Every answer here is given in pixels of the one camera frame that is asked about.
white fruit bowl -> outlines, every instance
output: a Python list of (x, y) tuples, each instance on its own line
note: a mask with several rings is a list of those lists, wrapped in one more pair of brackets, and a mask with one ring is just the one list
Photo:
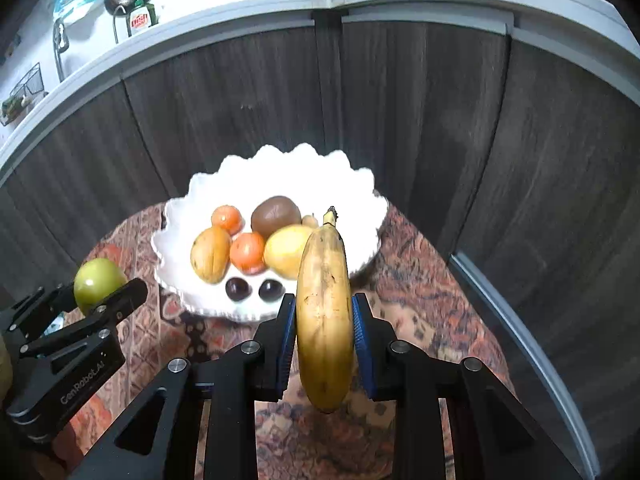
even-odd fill
[[(287, 196), (300, 213), (313, 214), (318, 221), (329, 206), (338, 212), (337, 229), (344, 240), (347, 268), (354, 276), (366, 267), (380, 248), (378, 229), (385, 219), (388, 202), (373, 193), (371, 170), (352, 170), (344, 152), (327, 156), (309, 144), (300, 144), (289, 153), (263, 146), (253, 158), (229, 155), (217, 173), (196, 173), (189, 192), (169, 200), (164, 207), (165, 229), (156, 231), (151, 245), (158, 255), (158, 283), (175, 292), (182, 306), (202, 316), (226, 317), (235, 321), (258, 321), (275, 317), (280, 300), (263, 301), (260, 284), (278, 280), (286, 292), (296, 293), (296, 281), (284, 280), (273, 270), (245, 276), (229, 265), (220, 283), (203, 282), (191, 268), (191, 245), (196, 236), (211, 227), (211, 214), (220, 205), (233, 205), (244, 219), (244, 232), (251, 231), (251, 214), (256, 206), (276, 195)], [(244, 278), (252, 288), (245, 300), (233, 302), (225, 292), (229, 278)]]

screw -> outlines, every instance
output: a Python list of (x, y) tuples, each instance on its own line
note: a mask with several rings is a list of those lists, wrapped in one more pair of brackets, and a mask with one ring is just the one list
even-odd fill
[(465, 359), (465, 368), (470, 372), (479, 372), (482, 370), (482, 361), (475, 357), (468, 357)]
[(169, 362), (169, 364), (166, 367), (169, 368), (169, 371), (173, 372), (174, 374), (177, 374), (178, 372), (183, 371), (187, 367), (187, 361), (180, 358), (173, 359), (172, 361)]
[(257, 341), (245, 341), (240, 349), (245, 354), (255, 354), (260, 349), (260, 343)]
[(402, 341), (402, 339), (398, 339), (391, 343), (391, 350), (396, 354), (406, 354), (410, 348), (411, 346), (409, 343), (407, 341)]

wire basket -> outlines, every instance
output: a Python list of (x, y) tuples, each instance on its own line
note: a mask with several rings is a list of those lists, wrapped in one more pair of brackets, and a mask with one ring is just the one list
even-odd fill
[(44, 83), (40, 64), (36, 63), (11, 90), (9, 97), (2, 102), (0, 123), (2, 126), (14, 122), (23, 111), (31, 110), (37, 99), (44, 94)]

green apple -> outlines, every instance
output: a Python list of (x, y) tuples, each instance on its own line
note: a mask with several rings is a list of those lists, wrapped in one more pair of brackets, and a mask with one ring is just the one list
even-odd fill
[(108, 258), (96, 258), (78, 269), (74, 279), (76, 304), (86, 316), (89, 307), (127, 283), (127, 277)]

yellow fruit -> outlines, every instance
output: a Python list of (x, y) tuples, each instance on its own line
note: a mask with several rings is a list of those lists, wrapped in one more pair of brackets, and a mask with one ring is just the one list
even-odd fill
[(304, 215), (302, 217), (302, 224), (316, 229), (318, 227), (318, 220), (316, 220), (316, 217), (313, 215)]
[(344, 244), (332, 207), (306, 243), (298, 274), (296, 326), (300, 380), (321, 412), (335, 411), (353, 367), (353, 313)]
[(204, 229), (191, 246), (191, 267), (207, 283), (217, 283), (225, 276), (229, 261), (231, 236), (222, 227)]
[(264, 247), (264, 262), (283, 278), (296, 280), (306, 241), (313, 231), (302, 224), (278, 229)]
[(89, 308), (127, 283), (124, 272), (108, 258), (90, 260), (74, 278), (76, 305), (86, 316)]

